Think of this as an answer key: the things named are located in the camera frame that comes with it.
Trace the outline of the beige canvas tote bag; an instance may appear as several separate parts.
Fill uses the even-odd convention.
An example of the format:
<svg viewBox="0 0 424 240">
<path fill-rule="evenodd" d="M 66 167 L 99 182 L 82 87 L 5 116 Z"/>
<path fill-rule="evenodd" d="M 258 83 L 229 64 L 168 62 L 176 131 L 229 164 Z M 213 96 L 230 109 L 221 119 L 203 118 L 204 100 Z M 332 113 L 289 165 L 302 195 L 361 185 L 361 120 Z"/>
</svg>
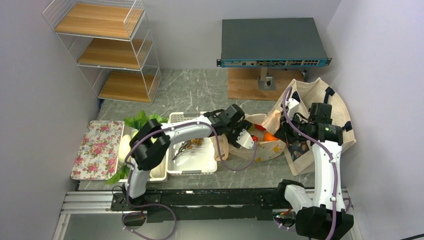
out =
<svg viewBox="0 0 424 240">
<path fill-rule="evenodd" d="M 309 116 L 313 103 L 328 103 L 332 105 L 332 124 L 346 127 L 343 130 L 342 151 L 354 145 L 357 141 L 352 127 L 351 117 L 343 99 L 321 78 L 313 82 L 302 82 L 293 79 L 289 86 L 292 87 L 290 94 L 293 98 L 299 98 L 298 112 L 305 117 Z M 314 156 L 309 141 L 288 144 L 283 151 L 291 173 L 294 176 L 312 173 L 315 171 Z"/>
</svg>

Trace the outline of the orange fruit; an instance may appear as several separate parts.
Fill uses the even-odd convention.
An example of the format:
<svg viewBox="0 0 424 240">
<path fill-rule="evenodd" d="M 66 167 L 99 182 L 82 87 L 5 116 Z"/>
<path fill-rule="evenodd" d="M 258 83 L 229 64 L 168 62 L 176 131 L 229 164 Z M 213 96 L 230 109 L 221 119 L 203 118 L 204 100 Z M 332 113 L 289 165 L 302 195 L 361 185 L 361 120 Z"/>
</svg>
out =
<svg viewBox="0 0 424 240">
<path fill-rule="evenodd" d="M 279 139 L 277 137 L 275 137 L 273 134 L 271 134 L 270 132 L 266 132 L 263 135 L 263 141 L 264 142 L 272 142 L 272 141 L 278 141 Z"/>
</svg>

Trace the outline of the orange plastic grocery bag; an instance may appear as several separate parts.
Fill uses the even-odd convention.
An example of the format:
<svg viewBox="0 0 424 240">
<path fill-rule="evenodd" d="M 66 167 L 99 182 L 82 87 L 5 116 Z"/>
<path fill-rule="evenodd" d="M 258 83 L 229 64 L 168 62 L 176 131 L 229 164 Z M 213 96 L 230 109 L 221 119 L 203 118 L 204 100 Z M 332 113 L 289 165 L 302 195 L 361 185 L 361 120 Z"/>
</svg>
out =
<svg viewBox="0 0 424 240">
<path fill-rule="evenodd" d="M 248 132 L 258 138 L 256 154 L 254 158 L 255 161 L 264 162 L 274 159 L 280 156 L 286 149 L 286 143 L 280 139 L 276 141 L 263 141 L 263 136 L 266 132 L 274 134 L 278 130 L 281 115 L 281 111 L 278 109 L 274 109 L 268 114 L 259 113 L 245 115 L 245 120 L 252 123 L 252 127 L 248 130 Z M 267 131 L 257 130 L 254 124 L 263 126 Z M 214 147 L 214 159 L 217 162 L 221 160 L 218 156 L 218 151 L 221 151 L 221 155 L 225 161 L 229 158 L 229 155 L 235 155 L 249 161 L 253 157 L 254 151 L 252 149 L 246 149 L 243 147 L 236 148 L 230 145 L 225 135 L 218 137 L 219 146 L 217 146 L 217 141 L 214 136 L 210 137 L 210 139 Z"/>
</svg>

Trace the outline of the brown longan fruit branch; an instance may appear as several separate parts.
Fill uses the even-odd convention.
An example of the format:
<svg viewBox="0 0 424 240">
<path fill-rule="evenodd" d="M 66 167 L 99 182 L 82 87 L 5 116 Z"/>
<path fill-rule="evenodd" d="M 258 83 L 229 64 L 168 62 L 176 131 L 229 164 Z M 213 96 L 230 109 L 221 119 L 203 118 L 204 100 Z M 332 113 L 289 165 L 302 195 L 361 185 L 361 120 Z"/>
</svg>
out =
<svg viewBox="0 0 424 240">
<path fill-rule="evenodd" d="M 201 146 L 203 144 L 203 141 L 204 141 L 204 139 L 201 137 L 201 138 L 193 138 L 191 140 L 186 140 L 186 141 L 182 142 L 181 146 L 176 151 L 172 160 L 174 161 L 179 156 L 179 154 L 181 154 L 185 150 L 190 150 L 194 146 Z"/>
</svg>

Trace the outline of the large white daikon radish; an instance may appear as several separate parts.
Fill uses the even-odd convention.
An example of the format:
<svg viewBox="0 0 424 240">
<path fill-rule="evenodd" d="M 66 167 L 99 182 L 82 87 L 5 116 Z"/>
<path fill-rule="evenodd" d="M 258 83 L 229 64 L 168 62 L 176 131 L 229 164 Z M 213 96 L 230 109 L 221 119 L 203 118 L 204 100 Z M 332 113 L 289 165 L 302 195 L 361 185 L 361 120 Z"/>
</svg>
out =
<svg viewBox="0 0 424 240">
<path fill-rule="evenodd" d="M 123 144 L 125 141 L 129 142 L 136 133 L 148 122 L 148 120 L 157 120 L 158 123 L 167 123 L 168 118 L 163 117 L 159 114 L 150 114 L 147 115 L 144 110 L 141 110 L 136 116 L 134 117 L 126 117 L 124 118 L 124 124 L 127 127 L 130 127 L 131 130 L 129 134 L 125 134 L 122 139 L 121 143 Z"/>
</svg>

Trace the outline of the red pepper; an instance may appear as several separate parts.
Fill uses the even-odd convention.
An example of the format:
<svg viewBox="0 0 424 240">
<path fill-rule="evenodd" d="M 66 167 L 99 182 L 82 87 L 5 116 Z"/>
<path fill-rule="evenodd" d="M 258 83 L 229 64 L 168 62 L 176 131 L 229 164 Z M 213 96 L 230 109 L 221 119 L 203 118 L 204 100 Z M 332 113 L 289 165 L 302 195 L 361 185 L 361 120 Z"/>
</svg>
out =
<svg viewBox="0 0 424 240">
<path fill-rule="evenodd" d="M 259 124 L 254 124 L 255 128 L 259 131 L 267 131 L 263 126 L 259 125 Z"/>
</svg>

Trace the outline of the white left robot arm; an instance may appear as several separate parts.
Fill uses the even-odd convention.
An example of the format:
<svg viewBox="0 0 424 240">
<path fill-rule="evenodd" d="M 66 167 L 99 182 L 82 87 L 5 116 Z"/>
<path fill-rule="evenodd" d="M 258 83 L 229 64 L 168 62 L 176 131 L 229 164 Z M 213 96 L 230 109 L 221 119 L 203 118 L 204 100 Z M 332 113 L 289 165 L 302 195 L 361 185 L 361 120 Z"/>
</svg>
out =
<svg viewBox="0 0 424 240">
<path fill-rule="evenodd" d="M 236 104 L 177 123 L 148 120 L 129 141 L 130 151 L 124 160 L 130 167 L 124 185 L 124 204 L 131 210 L 143 205 L 150 171 L 162 162 L 169 147 L 195 138 L 224 135 L 228 143 L 236 148 L 255 150 L 257 143 L 248 132 L 250 127 L 244 111 Z"/>
</svg>

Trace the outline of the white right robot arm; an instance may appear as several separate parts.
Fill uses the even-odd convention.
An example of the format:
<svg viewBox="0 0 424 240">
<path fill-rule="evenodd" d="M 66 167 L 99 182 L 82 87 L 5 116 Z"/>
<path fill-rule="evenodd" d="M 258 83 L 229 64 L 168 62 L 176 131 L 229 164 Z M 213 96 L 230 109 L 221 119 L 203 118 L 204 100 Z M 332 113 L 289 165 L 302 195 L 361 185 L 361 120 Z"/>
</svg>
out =
<svg viewBox="0 0 424 240">
<path fill-rule="evenodd" d="M 315 187 L 310 198 L 300 183 L 284 180 L 275 194 L 276 203 L 295 212 L 295 230 L 316 240 L 340 240 L 354 225 L 347 212 L 340 186 L 340 160 L 344 128 L 333 125 L 332 106 L 315 102 L 304 120 L 298 113 L 300 102 L 290 98 L 282 103 L 280 128 L 275 137 L 286 143 L 310 141 L 314 159 Z"/>
</svg>

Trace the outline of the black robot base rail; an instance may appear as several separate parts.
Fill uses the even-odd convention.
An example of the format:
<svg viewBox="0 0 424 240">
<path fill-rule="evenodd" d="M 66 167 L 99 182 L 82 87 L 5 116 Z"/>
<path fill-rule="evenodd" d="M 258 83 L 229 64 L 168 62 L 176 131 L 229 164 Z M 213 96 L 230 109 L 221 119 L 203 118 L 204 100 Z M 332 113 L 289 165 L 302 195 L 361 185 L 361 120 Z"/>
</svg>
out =
<svg viewBox="0 0 424 240">
<path fill-rule="evenodd" d="M 173 220 L 271 220 L 291 205 L 279 188 L 151 189 L 140 202 L 128 203 L 121 190 L 70 191 L 61 214 L 144 213 L 149 223 Z"/>
</svg>

